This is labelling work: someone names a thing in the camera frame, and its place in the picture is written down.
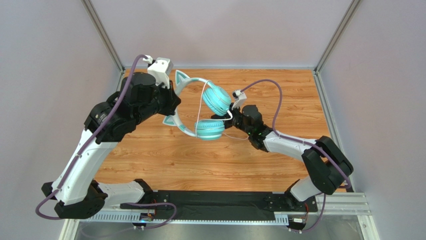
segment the wood grain surface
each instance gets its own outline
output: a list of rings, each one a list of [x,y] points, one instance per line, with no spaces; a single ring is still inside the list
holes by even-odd
[[[277,130],[298,137],[329,136],[314,78],[309,70],[188,69],[190,77],[212,80],[229,94],[259,79],[277,81],[283,91]],[[170,74],[175,80],[175,72]],[[194,82],[180,95],[179,115],[194,129],[203,83]],[[263,121],[271,126],[279,101],[277,87],[259,83],[246,91],[247,105],[257,105]],[[201,118],[213,113],[203,103]],[[285,191],[308,175],[302,162],[277,153],[256,150],[248,140],[227,136],[215,141],[190,137],[177,127],[162,124],[155,115],[126,135],[109,154],[96,174],[103,183],[126,183],[144,179],[154,190],[193,191]],[[230,136],[245,138],[230,128]]]

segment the teal headphones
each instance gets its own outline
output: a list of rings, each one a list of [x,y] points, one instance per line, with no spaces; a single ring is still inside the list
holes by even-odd
[[[229,111],[231,105],[231,97],[229,94],[220,86],[216,86],[210,80],[206,80],[199,77],[190,78],[188,75],[182,71],[176,70],[175,74],[176,88],[174,92],[179,96],[182,90],[192,82],[203,82],[209,86],[202,94],[202,100],[207,105],[207,107],[216,115],[225,116],[227,113],[232,119],[232,114]],[[225,130],[224,125],[225,119],[203,119],[194,124],[196,129],[194,133],[189,130],[182,123],[179,118],[178,109],[176,108],[175,115],[166,116],[164,118],[163,124],[169,126],[177,126],[185,134],[196,137],[202,140],[216,140],[222,136],[223,131]]]

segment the gray floor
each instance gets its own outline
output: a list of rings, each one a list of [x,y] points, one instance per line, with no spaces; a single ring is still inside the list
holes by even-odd
[[[89,240],[91,236],[116,233],[131,227],[130,223],[81,223],[75,240]],[[201,225],[168,224],[156,229],[128,230],[105,240],[363,240],[357,216],[324,216],[315,230],[301,235],[288,232],[285,226],[260,225]]]

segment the cat ear headphones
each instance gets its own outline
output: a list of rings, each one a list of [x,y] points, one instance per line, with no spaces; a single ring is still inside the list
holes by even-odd
[[[218,116],[225,116],[227,113],[229,114],[230,118],[228,119],[202,119],[200,121],[197,121],[194,124],[195,133],[188,129],[179,118],[178,108],[175,110],[174,115],[166,116],[163,120],[163,124],[169,125],[169,126],[177,126],[182,132],[185,134],[196,137],[202,140],[216,140],[219,139],[222,136],[222,133],[225,130],[225,124],[224,121],[231,120],[232,114],[229,111],[230,105],[231,105],[231,97],[229,94],[220,86],[216,86],[213,82],[210,80],[206,80],[199,77],[189,77],[182,71],[176,70],[175,74],[175,81],[176,81],[176,88],[174,89],[174,92],[177,96],[179,96],[182,92],[182,90],[188,86],[190,83],[193,82],[203,82],[204,88],[206,85],[209,86],[203,93],[202,93],[202,100],[207,105],[210,110],[218,115]]]

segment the teal ear cushion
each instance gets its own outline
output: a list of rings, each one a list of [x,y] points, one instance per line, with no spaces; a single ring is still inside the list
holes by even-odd
[[[196,135],[202,140],[216,140],[222,137],[223,131],[225,131],[225,125],[223,121],[213,120],[201,120],[194,124],[196,127]]]
[[[211,84],[202,94],[202,99],[207,107],[219,116],[224,116],[230,109],[231,97],[220,86]]]

